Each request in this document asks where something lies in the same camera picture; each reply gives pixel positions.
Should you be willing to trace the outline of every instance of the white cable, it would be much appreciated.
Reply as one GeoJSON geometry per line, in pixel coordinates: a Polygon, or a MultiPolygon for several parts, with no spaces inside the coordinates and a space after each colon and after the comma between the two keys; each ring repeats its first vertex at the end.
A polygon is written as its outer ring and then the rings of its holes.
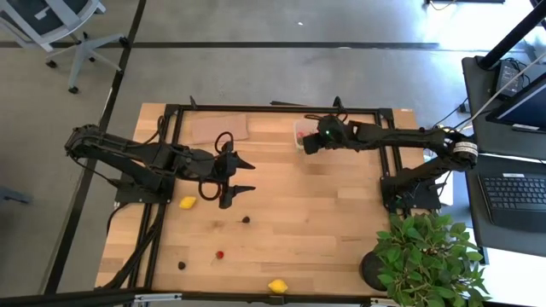
{"type": "Polygon", "coordinates": [[[461,130],[465,130],[469,125],[472,124],[472,121],[475,120],[478,115],[480,113],[482,113],[482,111],[485,110],[485,108],[487,106],[489,106],[490,103],[492,103],[495,98],[497,98],[497,96],[499,94],[501,94],[501,92],[506,89],[512,82],[514,82],[515,80],[517,80],[527,69],[529,69],[531,66],[535,65],[538,61],[540,61],[540,59],[542,59],[544,56],[546,55],[546,52],[544,52],[543,54],[541,54],[536,60],[534,60],[531,64],[529,64],[525,69],[523,69],[521,72],[519,72],[517,75],[515,75],[510,81],[508,81],[497,93],[495,93],[495,95],[493,95],[486,103],[483,107],[481,107],[478,112],[476,112],[476,114],[474,114],[470,119],[467,119],[465,121],[463,121],[463,123],[466,123],[466,122],[469,122],[468,124],[464,125],[461,130]]]}
{"type": "Polygon", "coordinates": [[[443,9],[447,9],[451,4],[453,4],[453,3],[455,3],[455,2],[456,2],[456,0],[451,0],[450,4],[444,6],[444,7],[441,8],[441,9],[438,9],[438,8],[436,8],[436,7],[434,6],[433,0],[430,0],[430,6],[432,6],[433,9],[436,9],[436,10],[443,10],[443,9]]]}

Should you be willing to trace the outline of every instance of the monitor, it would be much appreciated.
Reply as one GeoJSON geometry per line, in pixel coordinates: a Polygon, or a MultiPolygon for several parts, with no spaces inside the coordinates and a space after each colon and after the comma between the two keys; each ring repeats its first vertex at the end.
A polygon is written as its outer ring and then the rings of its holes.
{"type": "Polygon", "coordinates": [[[523,130],[546,131],[546,72],[493,110],[486,119],[523,130]]]}

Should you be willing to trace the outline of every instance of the black plant pot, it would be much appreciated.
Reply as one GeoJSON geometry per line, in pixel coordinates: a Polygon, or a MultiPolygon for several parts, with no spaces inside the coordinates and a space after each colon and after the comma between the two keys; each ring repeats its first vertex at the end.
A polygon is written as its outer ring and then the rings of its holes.
{"type": "Polygon", "coordinates": [[[380,274],[380,269],[383,268],[383,262],[374,252],[369,252],[362,258],[360,262],[360,276],[366,281],[368,286],[373,287],[378,291],[386,291],[377,275],[380,274]]]}

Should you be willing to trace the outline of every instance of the keyboard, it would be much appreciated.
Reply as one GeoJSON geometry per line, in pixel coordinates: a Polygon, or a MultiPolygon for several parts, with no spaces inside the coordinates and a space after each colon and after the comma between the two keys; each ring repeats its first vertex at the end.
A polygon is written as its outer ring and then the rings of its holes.
{"type": "Polygon", "coordinates": [[[546,176],[480,174],[491,221],[498,226],[546,232],[546,176]]]}

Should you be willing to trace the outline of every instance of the brown cardboard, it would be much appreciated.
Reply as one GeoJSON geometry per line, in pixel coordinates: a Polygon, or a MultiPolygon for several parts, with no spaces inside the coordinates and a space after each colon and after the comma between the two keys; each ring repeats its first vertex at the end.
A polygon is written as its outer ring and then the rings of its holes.
{"type": "MultiPolygon", "coordinates": [[[[248,138],[247,115],[237,114],[216,118],[196,119],[191,122],[192,143],[202,144],[216,141],[216,138],[225,131],[233,134],[234,140],[248,138]]],[[[222,136],[220,144],[227,142],[229,136],[222,136]]]]}

